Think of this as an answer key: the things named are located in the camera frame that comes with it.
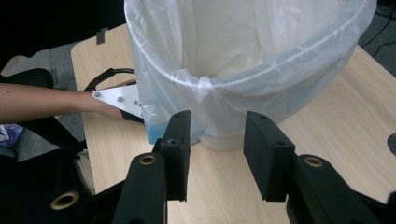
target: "wooden table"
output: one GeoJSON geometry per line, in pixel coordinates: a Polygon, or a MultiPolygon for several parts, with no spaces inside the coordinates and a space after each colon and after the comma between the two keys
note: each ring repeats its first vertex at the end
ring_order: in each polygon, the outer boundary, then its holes
{"type": "MultiPolygon", "coordinates": [[[[133,68],[126,25],[72,49],[78,90],[108,68],[133,68]]],[[[131,78],[116,76],[99,88],[131,78]]],[[[354,190],[385,203],[396,190],[396,157],[387,146],[396,132],[396,79],[357,47],[349,64],[316,99],[279,125],[296,153],[329,161],[354,190]]],[[[83,114],[96,192],[123,180],[138,154],[149,152],[145,127],[83,114]]],[[[187,202],[169,203],[169,223],[289,223],[285,203],[266,203],[242,148],[217,152],[191,147],[187,202]]]]}

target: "forearm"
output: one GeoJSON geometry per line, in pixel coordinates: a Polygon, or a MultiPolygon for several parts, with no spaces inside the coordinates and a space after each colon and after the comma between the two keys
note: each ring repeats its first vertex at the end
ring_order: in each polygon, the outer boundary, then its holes
{"type": "Polygon", "coordinates": [[[73,112],[102,113],[103,103],[90,92],[0,84],[0,123],[16,123],[73,112]]]}

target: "wastebasket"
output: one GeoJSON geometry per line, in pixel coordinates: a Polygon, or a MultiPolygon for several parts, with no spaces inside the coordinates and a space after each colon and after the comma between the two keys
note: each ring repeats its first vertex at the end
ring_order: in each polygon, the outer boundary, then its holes
{"type": "Polygon", "coordinates": [[[241,147],[247,111],[279,123],[325,88],[375,0],[125,0],[151,143],[191,111],[191,142],[241,147]]]}

